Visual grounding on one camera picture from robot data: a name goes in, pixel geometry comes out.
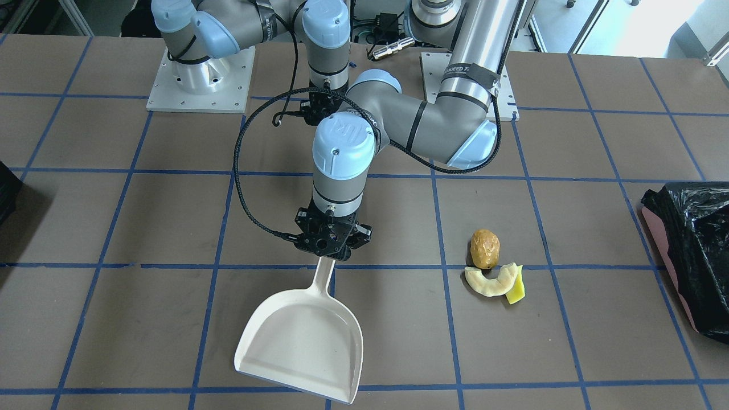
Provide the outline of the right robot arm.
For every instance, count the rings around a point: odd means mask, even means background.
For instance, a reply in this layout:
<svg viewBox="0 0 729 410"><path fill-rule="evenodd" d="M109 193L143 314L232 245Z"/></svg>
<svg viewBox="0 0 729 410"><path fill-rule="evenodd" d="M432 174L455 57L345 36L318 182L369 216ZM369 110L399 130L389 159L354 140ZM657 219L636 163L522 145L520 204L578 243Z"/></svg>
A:
<svg viewBox="0 0 729 410"><path fill-rule="evenodd" d="M309 93L300 104L308 125L338 111L349 87L350 12L345 1L153 1L166 56L148 110L242 113L252 85L255 46L289 34L303 44Z"/></svg>

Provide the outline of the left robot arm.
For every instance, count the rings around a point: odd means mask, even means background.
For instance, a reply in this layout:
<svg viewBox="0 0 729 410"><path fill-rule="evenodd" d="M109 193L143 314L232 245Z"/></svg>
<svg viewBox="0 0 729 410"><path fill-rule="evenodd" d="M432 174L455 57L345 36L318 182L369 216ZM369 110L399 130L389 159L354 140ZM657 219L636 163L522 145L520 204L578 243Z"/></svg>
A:
<svg viewBox="0 0 729 410"><path fill-rule="evenodd" d="M494 160L502 142L497 98L507 54L524 1L416 1L404 23L417 38L452 52L435 101L403 93L385 70L357 77L337 111L323 118L313 137L313 188L290 237L297 249L348 260L367 244L369 225L357 212L374 158L386 146L444 174L467 174Z"/></svg>

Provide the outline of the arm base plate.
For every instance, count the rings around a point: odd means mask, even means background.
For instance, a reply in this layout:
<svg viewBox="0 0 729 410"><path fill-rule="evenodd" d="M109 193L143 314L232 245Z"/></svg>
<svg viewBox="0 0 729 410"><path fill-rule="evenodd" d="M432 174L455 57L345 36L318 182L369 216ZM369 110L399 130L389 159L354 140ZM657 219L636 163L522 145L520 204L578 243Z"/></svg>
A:
<svg viewBox="0 0 729 410"><path fill-rule="evenodd" d="M424 98L429 103L435 103L440 90L443 72L447 67L451 54L436 54L435 52L422 52L420 57L423 75ZM497 96L500 120L520 120L520 112L515 100L510 75L507 68L503 69L500 81L499 96Z"/></svg>
<svg viewBox="0 0 729 410"><path fill-rule="evenodd" d="M255 47L196 65L162 55L146 108L152 112L244 114Z"/></svg>

